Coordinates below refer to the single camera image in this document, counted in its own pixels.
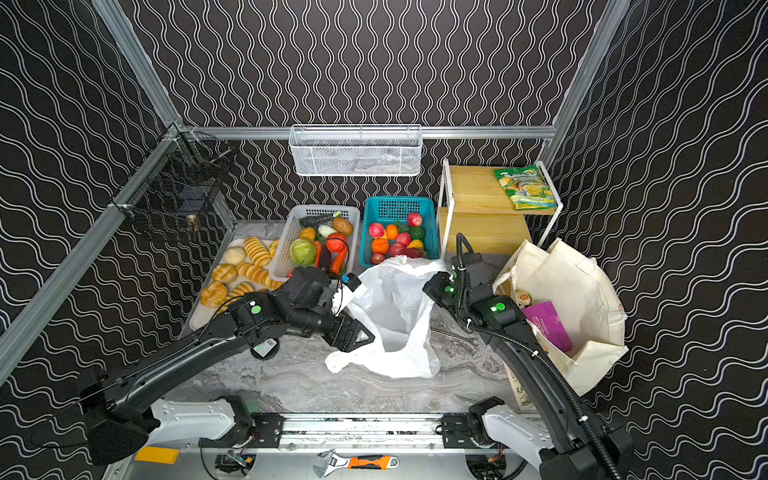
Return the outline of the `white plastic grocery bag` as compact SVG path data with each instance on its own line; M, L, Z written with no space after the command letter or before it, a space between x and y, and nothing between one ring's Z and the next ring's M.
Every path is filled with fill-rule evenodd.
M441 260L389 258L361 275L363 292L346 302L344 312L358 320L374 341L352 352L325 359L338 373L350 364L393 379L432 378L441 363L430 344L435 302L424 292L427 281L447 270Z

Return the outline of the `green cabbage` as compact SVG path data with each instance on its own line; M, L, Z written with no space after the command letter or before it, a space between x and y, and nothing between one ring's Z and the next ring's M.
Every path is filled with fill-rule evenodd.
M296 267L313 266L317 258L315 242L305 238L294 240L289 247L289 256Z

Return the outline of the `red tomato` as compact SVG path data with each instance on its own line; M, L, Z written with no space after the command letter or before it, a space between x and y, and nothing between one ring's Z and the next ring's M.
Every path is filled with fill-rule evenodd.
M341 233L334 233L327 237L325 242L326 248L331 253L341 253L348 249L346 237Z

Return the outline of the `purple snack bag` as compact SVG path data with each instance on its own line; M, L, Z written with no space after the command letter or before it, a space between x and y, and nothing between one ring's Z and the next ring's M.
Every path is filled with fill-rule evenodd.
M573 343L551 301L535 304L523 310L527 320L544 337L563 352L573 348Z

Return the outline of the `cream canvas tote bag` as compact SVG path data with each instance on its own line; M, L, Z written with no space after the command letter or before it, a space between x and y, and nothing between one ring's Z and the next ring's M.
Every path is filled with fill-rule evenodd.
M493 281L520 308L551 301L573 343L563 352L533 325L550 360L578 395L592 390L628 352L627 314L597 261L561 239L546 249L524 241Z

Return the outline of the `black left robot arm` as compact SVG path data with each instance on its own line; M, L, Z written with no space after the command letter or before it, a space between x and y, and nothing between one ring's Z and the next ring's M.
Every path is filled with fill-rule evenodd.
M315 267L301 267L274 291L235 297L204 327L147 358L113 372L85 370L78 379L79 407L92 463L105 466L138 452L161 427L153 403L207 368L268 340L319 335L344 353L371 344L374 334L343 311L363 290L354 274L332 279Z

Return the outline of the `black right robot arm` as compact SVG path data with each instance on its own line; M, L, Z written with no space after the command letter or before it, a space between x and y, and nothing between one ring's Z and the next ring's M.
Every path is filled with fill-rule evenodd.
M483 444L511 448L543 479L622 479L623 455L632 445L576 393L536 339L514 298L498 295L490 268L463 234L448 271L435 274L423 292L466 332L476 333L510 368L532 400L538 428L490 399L479 404Z

